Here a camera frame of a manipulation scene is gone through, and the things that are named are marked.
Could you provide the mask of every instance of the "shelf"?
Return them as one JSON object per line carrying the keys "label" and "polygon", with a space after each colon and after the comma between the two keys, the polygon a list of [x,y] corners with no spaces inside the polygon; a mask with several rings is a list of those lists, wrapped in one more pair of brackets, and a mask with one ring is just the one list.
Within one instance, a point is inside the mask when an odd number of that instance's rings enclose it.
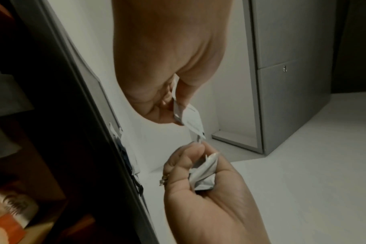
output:
{"label": "shelf", "polygon": [[18,244],[41,244],[49,234],[54,224],[61,216],[67,201],[59,201],[40,206],[40,211],[32,224],[25,228],[25,237]]}

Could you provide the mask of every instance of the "white floor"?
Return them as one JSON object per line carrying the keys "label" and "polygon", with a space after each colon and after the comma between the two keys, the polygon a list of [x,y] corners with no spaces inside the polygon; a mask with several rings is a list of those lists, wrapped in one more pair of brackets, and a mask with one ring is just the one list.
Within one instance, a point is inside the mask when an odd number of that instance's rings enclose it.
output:
{"label": "white floor", "polygon": [[[244,160],[233,165],[252,191],[273,244],[366,243],[366,93],[333,95],[265,158],[215,146],[230,161]],[[149,175],[145,198],[159,242],[175,243],[160,177],[161,169]]]}

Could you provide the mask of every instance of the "hand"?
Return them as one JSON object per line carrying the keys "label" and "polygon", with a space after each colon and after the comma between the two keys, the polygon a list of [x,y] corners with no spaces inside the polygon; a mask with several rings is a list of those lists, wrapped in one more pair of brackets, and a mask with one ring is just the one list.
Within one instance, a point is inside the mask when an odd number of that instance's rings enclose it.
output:
{"label": "hand", "polygon": [[232,0],[112,0],[117,81],[132,107],[156,123],[174,123],[177,102],[217,70]]}
{"label": "hand", "polygon": [[191,143],[176,150],[164,165],[168,175],[164,206],[178,244],[269,244],[258,207],[242,176],[223,157],[218,159],[215,186],[195,194],[188,181],[193,163],[217,152]]}

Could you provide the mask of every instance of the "wooden shelf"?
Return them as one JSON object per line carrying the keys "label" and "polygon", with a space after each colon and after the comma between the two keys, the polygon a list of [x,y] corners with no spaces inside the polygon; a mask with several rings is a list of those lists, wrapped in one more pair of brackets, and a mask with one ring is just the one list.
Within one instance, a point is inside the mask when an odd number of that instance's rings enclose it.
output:
{"label": "wooden shelf", "polygon": [[32,224],[25,228],[27,232],[25,237],[18,244],[41,244],[61,216],[66,205],[66,201],[59,201],[40,206],[40,211]]}

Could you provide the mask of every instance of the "orange package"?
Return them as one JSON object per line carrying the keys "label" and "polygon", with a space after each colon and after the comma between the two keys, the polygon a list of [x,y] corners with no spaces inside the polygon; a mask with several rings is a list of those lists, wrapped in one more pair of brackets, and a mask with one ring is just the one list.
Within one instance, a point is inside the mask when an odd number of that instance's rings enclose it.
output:
{"label": "orange package", "polygon": [[17,244],[26,232],[0,203],[0,244]]}

